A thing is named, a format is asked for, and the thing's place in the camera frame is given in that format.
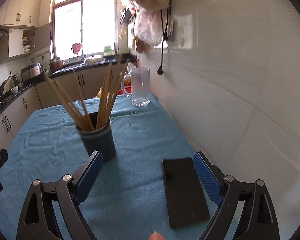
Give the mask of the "person's left hand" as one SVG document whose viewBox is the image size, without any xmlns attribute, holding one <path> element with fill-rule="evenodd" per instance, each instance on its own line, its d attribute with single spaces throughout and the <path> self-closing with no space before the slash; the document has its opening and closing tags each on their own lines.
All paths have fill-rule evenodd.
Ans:
<svg viewBox="0 0 300 240">
<path fill-rule="evenodd" d="M 165 238 L 158 232 L 154 231 L 148 238 L 148 240 L 165 240 Z"/>
</svg>

